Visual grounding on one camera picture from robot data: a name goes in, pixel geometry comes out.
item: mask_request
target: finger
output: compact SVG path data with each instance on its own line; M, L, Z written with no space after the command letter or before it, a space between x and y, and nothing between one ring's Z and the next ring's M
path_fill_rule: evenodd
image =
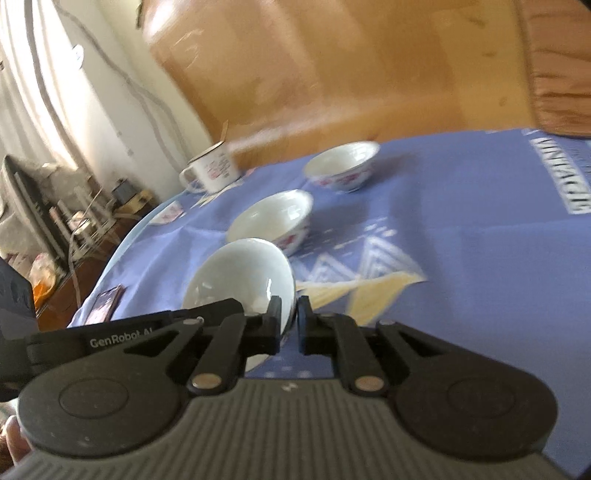
M6 432L8 451L10 452L13 463L16 465L17 462L20 462L31 451L31 446L21 434L21 426L15 415L8 418L4 426L4 431Z

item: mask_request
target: white ceramic bowl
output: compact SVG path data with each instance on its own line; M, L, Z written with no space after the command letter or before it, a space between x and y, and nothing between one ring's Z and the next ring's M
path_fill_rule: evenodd
M336 192L353 192L372 173L377 142L354 142L331 148L312 158L304 174L313 183Z
M308 235L313 204L312 195L304 190L289 190L263 198L233 221L226 241L262 238L281 248L289 257Z
M193 276L183 299L191 309L233 298L246 314L264 313L271 296L281 297L281 333L294 314L296 281L290 263L275 245L258 238L237 240L215 251ZM250 370L267 355L246 362Z

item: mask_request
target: wire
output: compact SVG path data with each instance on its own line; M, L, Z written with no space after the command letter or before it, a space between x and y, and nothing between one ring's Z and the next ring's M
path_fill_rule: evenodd
M168 119L170 120L170 122L173 126L174 133L175 133L177 139L179 140L179 143L181 145L181 149L183 150L183 153L186 156L186 158L189 159L189 158L191 158L192 155L190 153L189 148L187 147L187 144L185 142L183 134L181 133L180 127L178 126L178 123L177 123L176 119L174 118L172 111L170 110L170 107L166 103L164 103L160 98L158 98L156 95L154 95L152 92L150 92L148 89L144 88L138 82L133 80L127 74L126 71L124 71L122 68L120 68L113 60L111 60L111 58L103 50L103 48L100 46L96 37L90 32L90 30L87 28L87 26L85 26L84 23L82 23L82 21L77 16L75 16L74 14L69 12L68 10L64 9L60 3L60 0L53 0L53 4L56 7L56 10L61 15L69 18L72 22L74 22L76 24L76 26L82 31L84 36L92 44L92 46L95 48L96 52L103 59L103 61L107 64L107 66L109 66L115 73L119 74L120 77L124 79L125 83L127 84L128 88L129 88L129 91L131 92L131 95L133 95L134 98L139 102L142 110L144 111L146 117L148 118L148 121L150 122L150 126L151 126L152 130L154 131L154 136L156 138L156 142L158 142L158 145L160 146L160 149L164 153L164 156L166 157L166 159L168 160L170 165L175 170L177 170L179 165L178 165L176 159L174 158L174 156L172 155L172 153L170 153L170 150L168 149L166 144L164 143L164 140L162 139L162 135L160 134L160 129L158 128L157 121L154 118L152 112L150 111L150 108L146 104L145 99L141 94L143 93L146 97L148 97L150 100L152 100L152 102L154 104L156 104L158 107L160 107L160 109L167 115Z

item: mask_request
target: blue tablecloth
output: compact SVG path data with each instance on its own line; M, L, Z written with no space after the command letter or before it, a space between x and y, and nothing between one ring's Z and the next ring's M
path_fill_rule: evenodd
M538 376L560 410L545 452L580 473L591 460L591 148L530 130L392 141L369 184L341 195L306 181L308 159L259 168L202 208L181 196L186 215L148 225L72 326L120 283L115 319L180 308L237 215L304 189L311 233L290 260L315 306L369 325L397 320ZM297 353L294 337L251 375L331 375L326 359Z

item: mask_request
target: round black disc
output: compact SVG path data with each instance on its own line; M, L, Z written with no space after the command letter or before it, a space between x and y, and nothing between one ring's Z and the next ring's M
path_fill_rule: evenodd
M557 417L536 377L463 353L432 357L394 395L407 430L442 453L500 461L533 451Z
M154 368L153 359L99 354L37 377L22 391L18 411L36 447L61 456L98 458L128 452L159 436L179 408L177 386Z

